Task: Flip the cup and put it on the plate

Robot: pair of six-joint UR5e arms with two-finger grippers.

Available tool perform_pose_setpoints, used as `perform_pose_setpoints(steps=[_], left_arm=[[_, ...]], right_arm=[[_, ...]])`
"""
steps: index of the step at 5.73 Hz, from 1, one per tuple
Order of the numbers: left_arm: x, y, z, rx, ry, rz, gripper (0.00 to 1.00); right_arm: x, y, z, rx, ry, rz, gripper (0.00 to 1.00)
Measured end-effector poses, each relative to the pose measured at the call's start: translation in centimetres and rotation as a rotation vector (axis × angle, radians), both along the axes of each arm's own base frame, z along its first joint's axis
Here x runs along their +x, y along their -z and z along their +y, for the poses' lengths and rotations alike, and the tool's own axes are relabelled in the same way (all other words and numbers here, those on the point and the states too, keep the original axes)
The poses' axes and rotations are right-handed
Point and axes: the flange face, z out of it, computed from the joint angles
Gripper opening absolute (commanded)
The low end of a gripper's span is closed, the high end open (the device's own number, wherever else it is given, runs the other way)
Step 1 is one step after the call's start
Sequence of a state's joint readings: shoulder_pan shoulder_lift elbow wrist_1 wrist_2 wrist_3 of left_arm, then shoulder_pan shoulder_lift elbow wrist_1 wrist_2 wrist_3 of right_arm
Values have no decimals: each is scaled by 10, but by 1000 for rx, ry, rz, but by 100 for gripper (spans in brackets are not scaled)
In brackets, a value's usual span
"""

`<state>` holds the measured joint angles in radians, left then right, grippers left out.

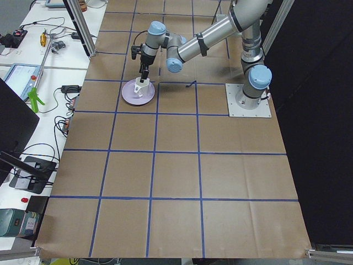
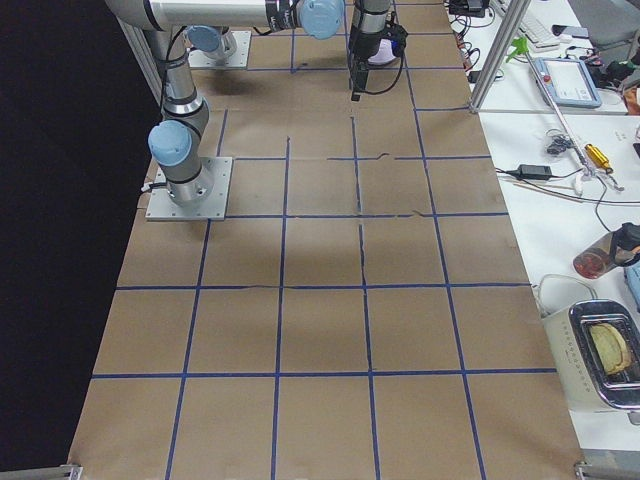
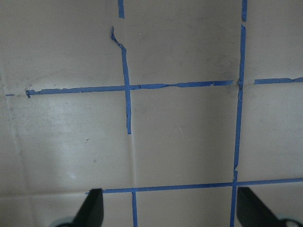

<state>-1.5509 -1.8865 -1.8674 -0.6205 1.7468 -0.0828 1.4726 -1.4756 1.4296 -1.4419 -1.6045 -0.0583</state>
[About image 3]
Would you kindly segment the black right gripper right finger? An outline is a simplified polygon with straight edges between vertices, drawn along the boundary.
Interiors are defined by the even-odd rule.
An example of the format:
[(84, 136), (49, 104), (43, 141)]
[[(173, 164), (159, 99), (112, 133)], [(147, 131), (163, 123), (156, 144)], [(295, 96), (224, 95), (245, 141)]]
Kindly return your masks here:
[(236, 215), (242, 227), (286, 227), (249, 187), (237, 189)]

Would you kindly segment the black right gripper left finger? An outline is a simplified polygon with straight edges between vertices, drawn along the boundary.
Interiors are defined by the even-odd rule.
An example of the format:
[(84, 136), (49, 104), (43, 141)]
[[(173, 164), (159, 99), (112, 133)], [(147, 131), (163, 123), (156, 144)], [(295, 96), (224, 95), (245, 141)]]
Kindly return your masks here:
[(104, 220), (102, 189), (91, 189), (72, 221), (73, 227), (100, 227)]

